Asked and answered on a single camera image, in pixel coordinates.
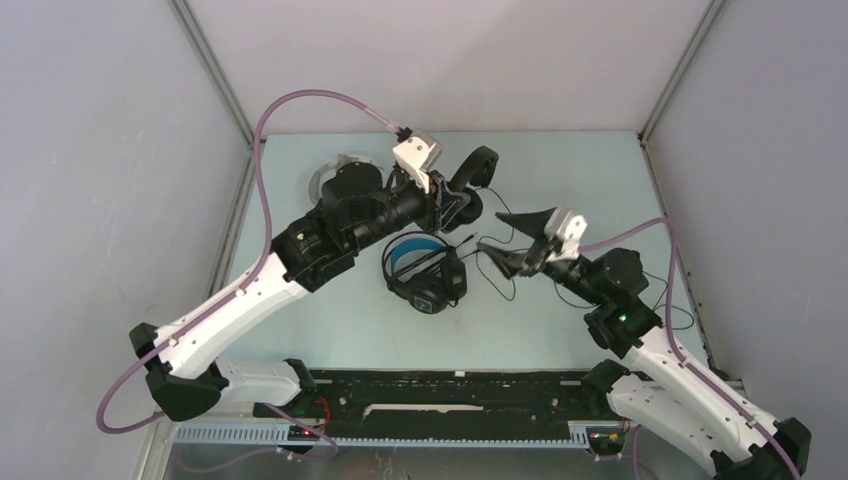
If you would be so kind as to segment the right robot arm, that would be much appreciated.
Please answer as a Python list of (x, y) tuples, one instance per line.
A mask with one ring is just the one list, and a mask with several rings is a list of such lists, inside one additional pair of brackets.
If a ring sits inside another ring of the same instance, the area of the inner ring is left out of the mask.
[(596, 418), (613, 412), (645, 427), (714, 479), (799, 479), (812, 435), (798, 419), (779, 420), (740, 395), (684, 348), (672, 327), (672, 305), (658, 315), (640, 298), (648, 286), (640, 254), (619, 242), (668, 219), (647, 220), (584, 246), (585, 218), (551, 208), (502, 213), (497, 219), (532, 239), (523, 251), (482, 243), (508, 279), (543, 274), (592, 305), (584, 321), (612, 358), (581, 382), (581, 402)]

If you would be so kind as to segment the black headphones with blue cable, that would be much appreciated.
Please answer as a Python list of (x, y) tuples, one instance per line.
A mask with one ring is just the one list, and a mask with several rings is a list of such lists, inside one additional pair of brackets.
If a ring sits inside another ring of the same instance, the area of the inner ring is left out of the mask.
[(466, 264), (458, 245), (438, 235), (396, 236), (383, 248), (380, 265), (387, 289), (422, 314), (456, 307), (468, 292)]

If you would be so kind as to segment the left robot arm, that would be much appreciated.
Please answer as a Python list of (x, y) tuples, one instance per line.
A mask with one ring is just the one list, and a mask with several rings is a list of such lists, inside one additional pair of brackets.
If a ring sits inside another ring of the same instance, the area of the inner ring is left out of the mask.
[(227, 363), (221, 353), (274, 312), (351, 269), (359, 253), (411, 224), (428, 234), (471, 222), (476, 194), (438, 172), (423, 183), (395, 167), (389, 178), (370, 164), (337, 168), (304, 216), (268, 238), (260, 258), (236, 281), (180, 319), (141, 323), (130, 340), (163, 415), (199, 417), (222, 402), (267, 403), (304, 416), (316, 390), (303, 362)]

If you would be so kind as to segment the black on-ear headphones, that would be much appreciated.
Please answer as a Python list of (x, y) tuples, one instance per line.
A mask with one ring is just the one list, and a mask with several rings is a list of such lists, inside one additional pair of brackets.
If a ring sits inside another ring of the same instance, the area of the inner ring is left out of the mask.
[[(495, 195), (495, 197), (501, 203), (502, 207), (504, 207), (504, 209), (506, 209), (508, 213), (512, 213), (509, 206), (507, 205), (507, 203), (503, 199), (503, 197), (498, 192), (496, 192), (493, 188), (490, 187), (491, 181), (492, 181), (492, 179), (495, 175), (495, 170), (496, 170), (498, 160), (499, 160), (499, 154), (497, 152), (495, 152), (493, 149), (491, 149), (491, 148), (489, 148), (488, 146), (485, 146), (485, 145), (479, 146), (475, 150), (473, 150), (468, 155), (468, 157), (466, 157), (466, 159), (463, 161), (463, 165), (465, 165), (466, 163), (470, 163), (471, 166), (460, 166), (457, 169), (457, 171), (455, 172), (453, 177), (454, 178), (456, 178), (456, 177), (469, 177), (465, 188), (469, 188), (470, 191), (474, 194), (478, 194), (478, 192), (480, 190), (486, 190), (486, 191), (491, 192), (493, 195)], [(493, 241), (495, 243), (508, 246), (514, 240), (515, 233), (516, 233), (515, 228), (510, 227), (510, 229), (511, 230), (510, 230), (510, 233), (509, 233), (509, 237), (507, 239), (498, 239), (498, 238), (490, 236), (490, 235), (483, 235), (481, 237), (481, 240), (487, 240), (488, 239), (488, 240)], [(472, 252), (465, 254), (465, 256), (461, 257), (461, 258), (474, 256), (475, 262), (479, 263), (479, 260), (478, 260), (479, 257), (477, 255), (478, 255), (478, 250), (473, 250)], [(501, 295), (507, 301), (514, 300), (515, 293), (516, 293), (516, 286), (515, 286), (514, 280), (510, 280), (511, 285), (513, 287), (513, 293), (512, 293), (512, 297), (508, 297), (508, 296), (504, 295), (501, 290), (498, 289), (497, 285), (495, 285), (493, 283), (493, 281), (491, 281), (491, 279), (489, 279), (489, 277), (486, 277), (485, 272), (483, 272), (481, 270), (479, 265), (478, 265), (478, 270), (486, 278), (486, 281), (489, 282), (493, 288), (495, 288), (495, 290), (499, 293), (499, 295)], [(643, 274), (646, 277), (648, 277), (649, 279), (653, 279), (657, 282), (662, 283), (663, 290), (657, 296), (656, 302), (655, 302), (654, 306), (652, 307), (652, 310), (657, 311), (661, 307), (664, 308), (666, 306), (666, 303), (662, 303), (662, 302), (664, 302), (665, 300), (668, 299), (668, 297), (667, 297), (667, 292), (669, 290), (668, 280), (666, 278), (662, 278), (660, 276), (654, 275), (653, 273), (650, 273), (650, 272), (647, 272), (647, 271), (644, 271), (644, 270), (643, 270)], [(569, 305), (573, 308), (576, 308), (576, 309), (580, 309), (580, 310), (589, 310), (589, 309), (592, 308), (588, 304), (587, 305), (574, 304), (573, 302), (570, 302), (570, 301), (566, 300), (565, 297), (563, 297), (563, 295), (559, 292), (559, 287), (554, 286), (554, 289), (557, 293), (558, 298), (560, 300), (562, 300), (564, 303), (566, 303), (567, 305)], [(672, 326), (673, 331), (686, 331), (686, 330), (693, 329), (695, 327), (696, 317), (690, 310), (687, 310), (683, 307), (673, 305), (673, 304), (671, 305), (670, 308), (673, 312), (674, 311), (681, 312), (690, 319), (688, 324), (686, 324), (685, 326)]]

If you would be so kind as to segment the white over-ear headphones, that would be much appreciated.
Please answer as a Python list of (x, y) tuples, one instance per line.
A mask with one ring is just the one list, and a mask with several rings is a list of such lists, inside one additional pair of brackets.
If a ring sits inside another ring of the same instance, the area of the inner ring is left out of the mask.
[(335, 177), (343, 167), (352, 164), (369, 164), (376, 167), (379, 171), (383, 171), (383, 167), (371, 157), (365, 155), (338, 154), (336, 157), (321, 164), (312, 173), (309, 179), (307, 194), (313, 206), (317, 205), (321, 199), (321, 188), (325, 181), (329, 180), (331, 177)]

